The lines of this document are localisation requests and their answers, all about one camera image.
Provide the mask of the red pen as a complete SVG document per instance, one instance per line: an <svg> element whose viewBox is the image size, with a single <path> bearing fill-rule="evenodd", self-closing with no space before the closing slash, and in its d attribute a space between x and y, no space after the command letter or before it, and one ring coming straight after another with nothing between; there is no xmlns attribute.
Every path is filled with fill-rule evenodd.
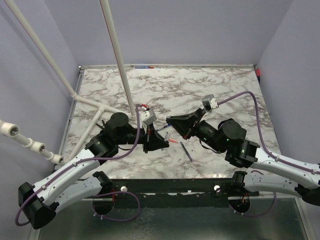
<svg viewBox="0 0 320 240"><path fill-rule="evenodd" d="M174 139L171 139L171 138L168 139L168 142L174 143L174 144L178 144L179 143L177 140L174 140Z"/></svg>

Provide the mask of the white blue pen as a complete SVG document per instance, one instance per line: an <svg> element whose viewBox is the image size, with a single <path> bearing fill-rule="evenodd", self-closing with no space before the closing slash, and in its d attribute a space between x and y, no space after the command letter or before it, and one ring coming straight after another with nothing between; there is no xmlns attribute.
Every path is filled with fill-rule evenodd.
<svg viewBox="0 0 320 240"><path fill-rule="evenodd" d="M165 137L164 137L164 140L165 140L166 142L168 141L168 135L169 135L169 133L166 132L166 135L165 135Z"/></svg>

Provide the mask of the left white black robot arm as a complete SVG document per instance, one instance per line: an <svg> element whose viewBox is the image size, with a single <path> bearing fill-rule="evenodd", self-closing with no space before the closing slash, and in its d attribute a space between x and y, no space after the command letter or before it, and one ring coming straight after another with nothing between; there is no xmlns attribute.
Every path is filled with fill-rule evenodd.
<svg viewBox="0 0 320 240"><path fill-rule="evenodd" d="M59 211L77 201L96 195L106 197L113 188L102 171L95 172L83 183L76 181L107 161L128 156L137 145L142 145L145 153L168 148L169 141L154 128L155 120L155 114L146 110L137 115L137 127L133 127L126 114L114 113L100 125L100 133L72 160L34 184L24 182L19 186L19 210L15 224L24 226L19 222L23 213L27 218L25 224L37 230L50 223Z"/></svg>

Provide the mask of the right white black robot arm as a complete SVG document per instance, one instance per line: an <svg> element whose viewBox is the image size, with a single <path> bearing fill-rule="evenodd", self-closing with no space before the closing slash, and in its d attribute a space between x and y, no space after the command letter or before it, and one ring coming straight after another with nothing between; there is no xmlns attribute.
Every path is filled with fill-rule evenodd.
<svg viewBox="0 0 320 240"><path fill-rule="evenodd" d="M225 160L237 168L252 168L272 173L261 177L249 173L236 173L229 189L240 196L244 192L285 193L308 204L320 204L320 166L299 161L282 154L263 149L254 141L246 139L247 131L234 119L223 121L214 128L203 116L205 110L199 108L193 113L169 116L166 122L183 139L197 137L217 154L224 154Z"/></svg>

